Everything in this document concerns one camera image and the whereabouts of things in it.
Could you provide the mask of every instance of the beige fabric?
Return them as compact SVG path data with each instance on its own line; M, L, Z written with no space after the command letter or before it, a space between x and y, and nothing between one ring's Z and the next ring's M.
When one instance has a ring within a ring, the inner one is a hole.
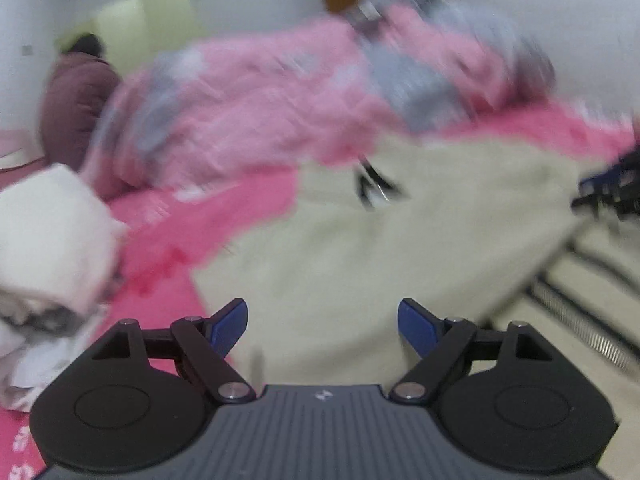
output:
M406 200L363 208L353 169L302 170L295 211L233 241L194 282L213 312L235 297L249 327L232 352L254 385L381 383L412 365L399 301L478 318L575 228L567 158L495 141L418 148L386 139L374 167Z
M598 226L581 236L578 246L606 256L640 282L640 250L637 245L612 237L606 229ZM623 286L607 279L604 274L593 272L591 267L586 267L570 255L552 266L549 275L594 314L640 341L640 301ZM570 330L530 301L517 302L502 312L496 321L499 326L506 326L513 319L529 321L607 396L621 425L603 457L601 467L615 480L638 480L640 384L619 373Z

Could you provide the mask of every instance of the pink and gray blanket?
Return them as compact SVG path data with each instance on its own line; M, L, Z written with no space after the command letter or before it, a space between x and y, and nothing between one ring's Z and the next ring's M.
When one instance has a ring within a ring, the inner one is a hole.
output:
M373 35L340 16L162 54L116 91L82 177L104 199L366 152L545 95L551 63L510 20L443 0L363 0Z

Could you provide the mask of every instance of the black hair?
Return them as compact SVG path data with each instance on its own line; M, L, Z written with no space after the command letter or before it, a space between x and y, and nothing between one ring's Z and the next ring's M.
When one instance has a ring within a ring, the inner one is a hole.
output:
M90 56L102 57L104 47L102 46L100 38L95 34L83 34L69 47L66 54L71 54L72 52L82 52Z

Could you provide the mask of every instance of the white cloth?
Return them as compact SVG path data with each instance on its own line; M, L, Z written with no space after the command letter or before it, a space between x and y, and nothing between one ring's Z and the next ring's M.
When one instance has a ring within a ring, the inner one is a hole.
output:
M640 251L627 240L610 236L596 227L580 236L578 246L615 262L640 282ZM576 297L594 314L622 329L626 335L640 341L640 301L625 287L610 280L606 274L594 272L570 254L558 260L549 270L549 277L563 290ZM640 384L620 373L597 352L588 348L574 333L549 316L530 300L517 301L494 317L500 328L510 320L531 323L545 338L584 373L609 399L620 428L605 452L600 466L615 480L640 478Z
M111 279L124 225L69 168L0 192L0 314L24 323L59 305L87 316Z
M71 335L25 335L0 322L0 405L29 412L35 400L91 343L107 307L93 309Z
M396 313L410 297L478 318L525 283L580 220L575 161L494 140L382 141L373 166L407 198L368 211L353 168L309 167L295 211L193 273L213 312L245 298L236 369L263 383L391 385L413 364Z

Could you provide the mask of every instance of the maroon puffer jacket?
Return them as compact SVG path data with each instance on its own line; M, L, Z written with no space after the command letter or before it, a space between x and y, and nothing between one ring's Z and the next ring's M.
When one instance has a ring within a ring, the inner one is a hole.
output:
M80 169L95 123L119 84L111 65L98 57L81 52L60 57L40 115L40 138L49 164Z

